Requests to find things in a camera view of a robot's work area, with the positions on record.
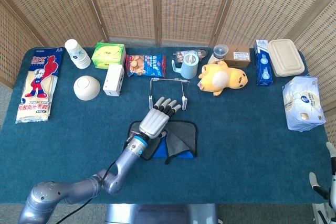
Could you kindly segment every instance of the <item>small white box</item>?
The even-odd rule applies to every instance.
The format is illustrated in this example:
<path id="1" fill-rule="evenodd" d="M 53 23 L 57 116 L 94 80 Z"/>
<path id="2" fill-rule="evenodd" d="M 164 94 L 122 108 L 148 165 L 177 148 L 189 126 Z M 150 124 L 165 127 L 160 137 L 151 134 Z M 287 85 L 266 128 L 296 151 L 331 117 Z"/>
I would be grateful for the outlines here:
<path id="1" fill-rule="evenodd" d="M 119 64 L 110 64 L 107 70 L 103 90 L 107 95 L 118 97 L 124 79 L 124 68 Z"/>

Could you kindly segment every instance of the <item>blue box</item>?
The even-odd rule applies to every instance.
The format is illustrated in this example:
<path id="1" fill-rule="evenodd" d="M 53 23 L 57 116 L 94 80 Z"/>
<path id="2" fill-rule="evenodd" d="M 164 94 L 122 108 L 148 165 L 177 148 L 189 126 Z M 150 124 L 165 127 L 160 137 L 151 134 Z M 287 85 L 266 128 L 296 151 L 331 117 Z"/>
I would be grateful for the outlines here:
<path id="1" fill-rule="evenodd" d="M 269 86 L 272 84 L 271 62 L 267 50 L 268 41 L 257 39 L 254 42 L 254 54 L 257 67 L 257 85 Z"/>

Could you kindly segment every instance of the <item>metal clamp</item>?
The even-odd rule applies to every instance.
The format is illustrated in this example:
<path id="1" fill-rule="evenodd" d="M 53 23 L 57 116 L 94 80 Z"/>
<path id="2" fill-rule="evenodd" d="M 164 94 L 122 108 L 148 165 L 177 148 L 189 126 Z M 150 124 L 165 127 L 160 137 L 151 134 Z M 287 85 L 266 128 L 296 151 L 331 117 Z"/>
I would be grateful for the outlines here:
<path id="1" fill-rule="evenodd" d="M 179 81 L 179 82 L 181 82 L 181 87 L 182 87 L 182 110 L 186 110 L 187 103 L 188 103 L 188 98 L 187 98 L 186 94 L 188 93 L 189 83 L 190 83 L 188 80 L 184 80 L 184 79 L 180 79 L 180 78 L 175 78 L 175 79 L 160 79 L 160 78 L 157 78 L 157 77 L 152 78 L 150 80 L 150 95 L 149 95 L 149 109 L 150 110 L 153 108 L 153 95 L 152 95 L 153 81 Z M 183 83 L 187 83 L 186 92 L 184 92 Z"/>

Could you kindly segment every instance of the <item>red cartoon character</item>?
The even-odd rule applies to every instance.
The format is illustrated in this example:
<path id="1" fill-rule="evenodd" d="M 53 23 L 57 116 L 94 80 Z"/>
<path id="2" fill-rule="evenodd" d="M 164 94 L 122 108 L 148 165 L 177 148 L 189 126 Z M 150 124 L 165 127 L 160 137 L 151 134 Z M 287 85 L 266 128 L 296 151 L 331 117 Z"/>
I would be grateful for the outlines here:
<path id="1" fill-rule="evenodd" d="M 44 69 L 39 68 L 34 70 L 35 79 L 31 82 L 31 87 L 33 88 L 29 94 L 26 94 L 25 97 L 33 97 L 36 94 L 37 89 L 37 97 L 46 98 L 48 94 L 46 94 L 41 85 L 42 81 L 50 76 L 52 73 L 55 73 L 58 68 L 58 64 L 55 62 L 55 56 L 52 55 L 48 57 L 47 64 L 45 64 Z"/>

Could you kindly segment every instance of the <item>stuffed duck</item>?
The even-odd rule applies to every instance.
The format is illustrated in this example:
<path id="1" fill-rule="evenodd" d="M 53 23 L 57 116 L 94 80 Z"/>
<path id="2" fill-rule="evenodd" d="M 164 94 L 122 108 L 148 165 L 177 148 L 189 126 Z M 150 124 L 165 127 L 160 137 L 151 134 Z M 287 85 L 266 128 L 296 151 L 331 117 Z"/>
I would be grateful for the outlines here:
<path id="1" fill-rule="evenodd" d="M 229 68 L 224 61 L 204 65 L 198 78 L 201 79 L 198 83 L 200 90 L 213 92 L 214 96 L 220 95 L 225 88 L 241 89 L 247 84 L 244 71 Z"/>

